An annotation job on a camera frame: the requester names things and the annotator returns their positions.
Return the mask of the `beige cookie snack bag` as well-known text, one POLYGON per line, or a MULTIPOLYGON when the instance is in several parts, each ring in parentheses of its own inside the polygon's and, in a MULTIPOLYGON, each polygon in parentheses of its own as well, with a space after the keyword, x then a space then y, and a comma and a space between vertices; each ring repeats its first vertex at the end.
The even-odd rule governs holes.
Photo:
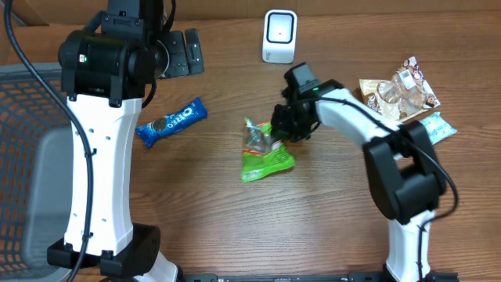
POLYGON ((360 79, 362 101, 378 114, 400 122, 441 105, 412 56, 391 79, 360 79))

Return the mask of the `teal snack packet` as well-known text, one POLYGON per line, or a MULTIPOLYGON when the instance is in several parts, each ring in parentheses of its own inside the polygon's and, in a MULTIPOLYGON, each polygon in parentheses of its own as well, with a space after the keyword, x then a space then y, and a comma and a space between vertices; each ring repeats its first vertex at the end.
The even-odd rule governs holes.
POLYGON ((425 127, 432 145, 457 133, 457 130, 442 118, 440 112, 430 114, 420 120, 420 123, 425 127))

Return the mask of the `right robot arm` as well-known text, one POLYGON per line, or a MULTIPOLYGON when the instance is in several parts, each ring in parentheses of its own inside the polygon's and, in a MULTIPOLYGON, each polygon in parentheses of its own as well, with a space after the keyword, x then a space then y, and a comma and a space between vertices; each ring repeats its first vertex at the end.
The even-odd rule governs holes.
POLYGON ((360 146, 371 197, 388 220, 389 253, 381 279, 436 281, 427 253, 446 175, 425 127, 383 117, 340 82, 321 82, 306 63, 290 68, 284 79, 286 102, 274 108, 272 136, 296 143, 325 125, 360 146))

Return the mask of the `green snack bag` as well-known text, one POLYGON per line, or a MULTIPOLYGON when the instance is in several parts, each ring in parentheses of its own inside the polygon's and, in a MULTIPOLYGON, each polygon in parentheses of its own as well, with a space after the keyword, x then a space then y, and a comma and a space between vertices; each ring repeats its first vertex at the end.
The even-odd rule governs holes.
POLYGON ((256 124, 245 118, 242 153, 241 179, 244 183, 286 171, 295 165, 285 144, 272 136, 270 121, 256 124))

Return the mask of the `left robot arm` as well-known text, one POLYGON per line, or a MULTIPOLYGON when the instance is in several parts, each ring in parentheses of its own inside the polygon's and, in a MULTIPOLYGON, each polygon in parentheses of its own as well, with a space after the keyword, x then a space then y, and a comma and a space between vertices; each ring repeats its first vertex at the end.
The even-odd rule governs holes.
POLYGON ((72 273, 98 267, 110 280, 179 281, 160 252, 160 230, 134 223, 130 175, 135 127, 168 69, 172 16, 161 0, 111 1, 59 47, 73 137, 70 218, 47 250, 72 273))

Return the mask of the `blue oreo packet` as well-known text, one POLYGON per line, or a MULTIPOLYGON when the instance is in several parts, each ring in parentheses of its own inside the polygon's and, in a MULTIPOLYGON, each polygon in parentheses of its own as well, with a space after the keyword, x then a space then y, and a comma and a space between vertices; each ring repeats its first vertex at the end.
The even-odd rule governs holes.
POLYGON ((146 125, 139 126, 135 133, 146 147, 151 148, 159 139, 173 136, 194 123, 207 118, 208 112, 202 100, 197 97, 176 114, 166 114, 146 125))

